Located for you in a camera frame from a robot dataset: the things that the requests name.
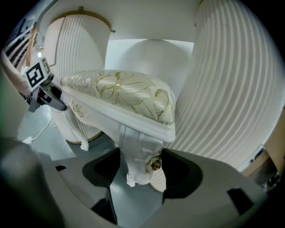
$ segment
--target gray floor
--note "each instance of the gray floor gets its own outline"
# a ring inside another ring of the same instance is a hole
[[[29,136],[36,137],[51,118],[48,106],[41,106],[35,113],[27,112],[19,128],[18,139],[23,141]],[[58,160],[96,153],[115,146],[106,134],[102,134],[90,142],[88,152],[83,151],[80,145],[67,143],[52,120],[33,142],[32,148],[37,152],[49,154],[52,160]],[[160,208],[163,195],[150,185],[129,187],[126,183],[127,170],[122,157],[121,166],[110,187],[113,206],[119,226],[138,228]]]

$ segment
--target cushion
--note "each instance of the cushion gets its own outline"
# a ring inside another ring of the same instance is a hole
[[[142,73],[124,70],[82,71],[61,86],[101,99],[163,124],[174,122],[175,97],[170,87]]]

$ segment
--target gold trim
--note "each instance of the gold trim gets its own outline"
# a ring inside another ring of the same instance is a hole
[[[65,13],[57,16],[55,19],[53,19],[52,23],[58,19],[61,19],[63,17],[69,16],[69,15],[88,15],[88,16],[96,17],[99,20],[103,21],[109,27],[109,29],[112,30],[112,26],[106,18],[102,17],[101,15],[99,15],[97,13],[85,11],[85,10],[74,10],[74,11],[70,11],[70,12],[65,12]]]
[[[103,131],[100,131],[98,134],[96,134],[95,136],[89,138],[87,141],[90,142],[90,141],[92,141],[93,139],[96,139],[96,138],[97,138],[98,136],[100,136],[102,133],[103,133]],[[69,141],[69,140],[67,140],[67,139],[66,139],[66,141],[69,142],[69,143],[72,143],[72,144],[80,144],[80,143],[81,143],[81,141],[79,141],[79,142],[72,142],[72,141]]]

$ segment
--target white cable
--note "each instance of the white cable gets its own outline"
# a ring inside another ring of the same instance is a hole
[[[48,124],[45,125],[45,127],[43,128],[43,130],[41,130],[41,132],[39,133],[39,135],[38,135],[37,137],[33,138],[32,141],[36,140],[36,139],[43,133],[43,131],[46,129],[46,127],[50,124],[50,122],[51,122],[52,120],[53,120],[53,117],[50,119],[50,121],[48,122]]]

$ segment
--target fluted white column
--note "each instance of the fluted white column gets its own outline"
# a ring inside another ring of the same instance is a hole
[[[104,69],[110,28],[102,20],[88,15],[69,15],[53,22],[47,31],[44,55],[55,74],[54,83],[59,85],[62,77],[84,70]],[[78,142],[76,131],[66,123],[65,118],[54,110],[55,122],[65,139]],[[100,130],[81,123],[77,124],[91,139]]]
[[[204,0],[170,148],[239,167],[281,114],[285,71],[264,26],[239,1]]]

